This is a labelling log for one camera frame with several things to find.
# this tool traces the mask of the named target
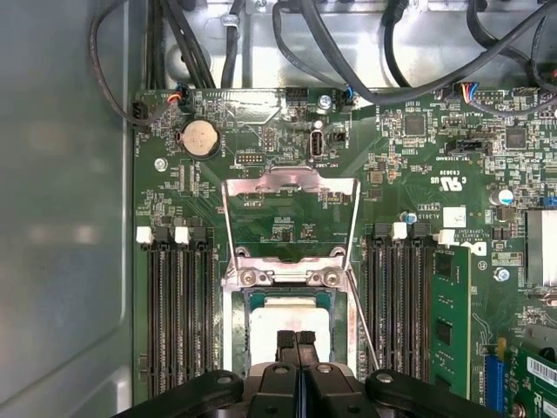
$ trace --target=capacitor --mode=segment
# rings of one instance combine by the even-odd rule
[[[407,225],[413,225],[418,222],[418,215],[413,212],[403,212],[400,214],[400,221],[406,222]]]
[[[514,201],[513,192],[508,189],[497,189],[489,195],[489,201],[496,206],[509,206]]]
[[[220,149],[220,135],[207,120],[194,120],[180,132],[179,141],[193,159],[204,160]]]

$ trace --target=screw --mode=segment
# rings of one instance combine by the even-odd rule
[[[519,403],[513,404],[513,416],[516,418],[526,418],[526,409]]]
[[[217,383],[219,385],[227,385],[228,383],[230,383],[232,381],[232,379],[228,376],[223,376],[223,377],[219,377],[217,379]]]
[[[511,278],[511,274],[506,268],[498,268],[495,270],[495,275],[493,276],[497,281],[507,281]]]
[[[166,161],[166,158],[157,158],[155,160],[155,170],[158,172],[165,172],[167,168],[168,161]]]
[[[240,282],[244,286],[251,286],[255,284],[255,274],[253,272],[243,272],[240,277]]]
[[[317,101],[317,106],[323,109],[324,111],[328,111],[332,108],[332,98],[331,96],[327,96],[326,94],[319,96]]]
[[[393,377],[387,373],[379,373],[375,378],[381,383],[393,383]]]
[[[331,373],[332,368],[331,368],[331,366],[329,366],[328,364],[319,364],[319,365],[317,366],[317,370],[318,370],[320,373],[325,373],[325,374],[327,374],[327,373]]]
[[[339,283],[339,275],[335,272],[329,272],[325,275],[324,282],[326,286],[337,286]]]

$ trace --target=memory chip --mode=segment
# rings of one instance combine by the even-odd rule
[[[453,275],[453,256],[445,253],[436,253],[435,273],[441,276],[451,277]]]
[[[407,137],[423,137],[426,135],[426,119],[423,115],[404,116],[404,134]]]
[[[450,346],[453,342],[453,326],[443,320],[437,320],[435,322],[435,337]]]
[[[507,128],[507,149],[523,150],[526,148],[526,129]]]

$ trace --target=microchip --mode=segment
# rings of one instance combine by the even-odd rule
[[[514,220],[516,215],[516,209],[513,207],[498,207],[497,208],[497,219],[501,222],[508,222],[509,220]]]
[[[404,134],[407,137],[423,137],[426,135],[426,119],[423,115],[404,116]]]
[[[372,185],[380,185],[383,183],[383,173],[382,172],[370,172],[369,173],[369,182]]]
[[[503,239],[503,228],[491,228],[491,239],[501,241]]]
[[[450,254],[435,254],[435,272],[445,277],[453,276],[453,257]]]
[[[160,217],[161,225],[170,225],[172,223],[172,216],[163,215]]]
[[[453,342],[453,326],[442,320],[437,320],[435,322],[435,337],[450,346]]]
[[[451,390],[451,383],[443,379],[438,374],[435,375],[435,386],[439,389],[445,389],[447,391]]]
[[[168,226],[157,226],[153,235],[157,242],[171,241],[171,229]]]
[[[370,199],[381,200],[381,199],[383,199],[383,190],[381,190],[381,189],[371,189],[368,192],[368,196],[370,197]]]
[[[507,149],[523,150],[526,148],[526,129],[507,128]]]

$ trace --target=white label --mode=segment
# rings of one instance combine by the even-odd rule
[[[528,357],[527,369],[528,372],[534,376],[539,377],[543,381],[546,381],[557,388],[557,372],[552,368],[544,366],[539,361]]]
[[[444,228],[466,228],[466,208],[464,206],[443,208]]]
[[[557,418],[557,408],[545,399],[543,400],[543,412],[551,416],[551,418]]]

